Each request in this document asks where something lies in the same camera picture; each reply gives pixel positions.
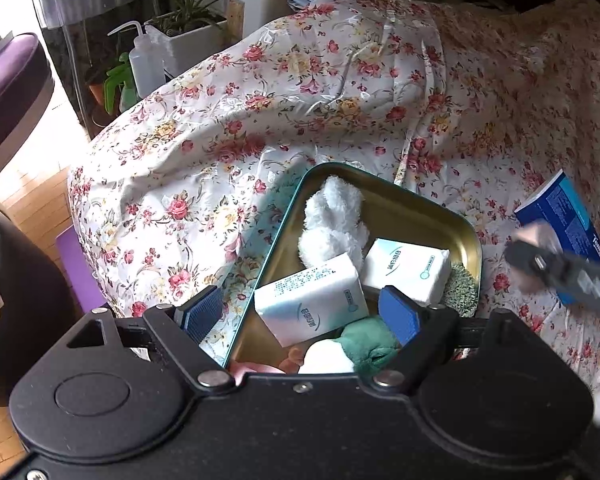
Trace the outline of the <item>purple upholstered stool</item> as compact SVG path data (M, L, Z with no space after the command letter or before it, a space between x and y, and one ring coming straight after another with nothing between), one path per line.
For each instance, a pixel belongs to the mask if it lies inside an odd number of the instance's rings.
M1 173L40 122L55 84L38 36L6 37L0 46Z

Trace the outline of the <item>green fuzzy ball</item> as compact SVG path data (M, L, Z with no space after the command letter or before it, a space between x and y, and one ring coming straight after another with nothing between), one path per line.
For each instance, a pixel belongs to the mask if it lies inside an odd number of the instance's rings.
M479 302L479 283L460 262L451 264L440 304L455 310L461 318L475 315Z

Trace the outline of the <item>white squeeze bottle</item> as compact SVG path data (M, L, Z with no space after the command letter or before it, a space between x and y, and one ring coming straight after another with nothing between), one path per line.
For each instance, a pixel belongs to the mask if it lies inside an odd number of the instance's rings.
M129 52L129 61L137 94L141 99L145 99L166 82L162 57L138 21L126 22L110 30L108 36L123 32L128 28L134 28L136 31L133 39L134 48Z

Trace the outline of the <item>potted green plant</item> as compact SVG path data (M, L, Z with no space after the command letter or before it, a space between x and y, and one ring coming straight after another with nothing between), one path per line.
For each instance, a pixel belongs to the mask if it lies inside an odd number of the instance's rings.
M230 40L226 10L240 0L166 0L145 23L166 76L173 78L214 55Z

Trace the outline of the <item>white blue tissue packet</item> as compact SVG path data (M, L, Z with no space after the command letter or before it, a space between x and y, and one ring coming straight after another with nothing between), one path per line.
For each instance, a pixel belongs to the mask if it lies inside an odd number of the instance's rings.
M254 308L283 348L370 315L346 254L257 288Z

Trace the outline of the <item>white fluffy plush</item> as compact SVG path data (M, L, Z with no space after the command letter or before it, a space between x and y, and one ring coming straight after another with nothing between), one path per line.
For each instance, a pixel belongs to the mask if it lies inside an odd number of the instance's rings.
M337 176L329 176L304 207L298 253L306 268L346 254L355 269L364 264L363 249L370 231L361 220L363 195Z

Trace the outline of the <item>white and green plush toy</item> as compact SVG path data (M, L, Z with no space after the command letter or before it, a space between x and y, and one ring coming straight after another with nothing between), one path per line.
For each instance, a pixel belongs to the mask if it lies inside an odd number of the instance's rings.
M373 376L383 370L401 349L400 342L379 316L348 324L335 339L309 346L300 374L348 374Z

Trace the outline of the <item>white tissue pack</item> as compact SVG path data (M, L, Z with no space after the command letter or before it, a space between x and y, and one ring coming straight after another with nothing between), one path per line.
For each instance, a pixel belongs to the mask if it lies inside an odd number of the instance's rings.
M438 304L451 275L451 255L434 248L378 238L367 253L361 283L379 292L394 286L423 307Z

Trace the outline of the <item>silver round side table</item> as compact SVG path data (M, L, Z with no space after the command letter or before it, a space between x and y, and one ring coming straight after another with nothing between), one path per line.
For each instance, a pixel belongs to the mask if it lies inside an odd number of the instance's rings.
M144 0L32 0L35 17L62 90L90 138L99 133L93 122L97 101L90 90L99 84L122 51L107 36L118 21L134 18Z

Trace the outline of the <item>floral bed sheet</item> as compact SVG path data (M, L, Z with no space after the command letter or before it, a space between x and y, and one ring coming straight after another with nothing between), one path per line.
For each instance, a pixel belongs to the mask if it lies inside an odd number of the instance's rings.
M600 5L523 14L314 0L119 116L70 171L87 263L122 318L221 283L204 341L226 357L306 170L345 162L462 214L483 250L479 310L518 313L589 385L600 316L523 294L514 211L563 171L600 236Z

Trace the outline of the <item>blue Tempo tissue pack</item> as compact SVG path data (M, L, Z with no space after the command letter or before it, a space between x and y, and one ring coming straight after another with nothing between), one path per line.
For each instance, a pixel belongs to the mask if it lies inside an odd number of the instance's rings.
M520 223L514 240L571 252L600 265L600 236L564 170L558 170L514 214Z

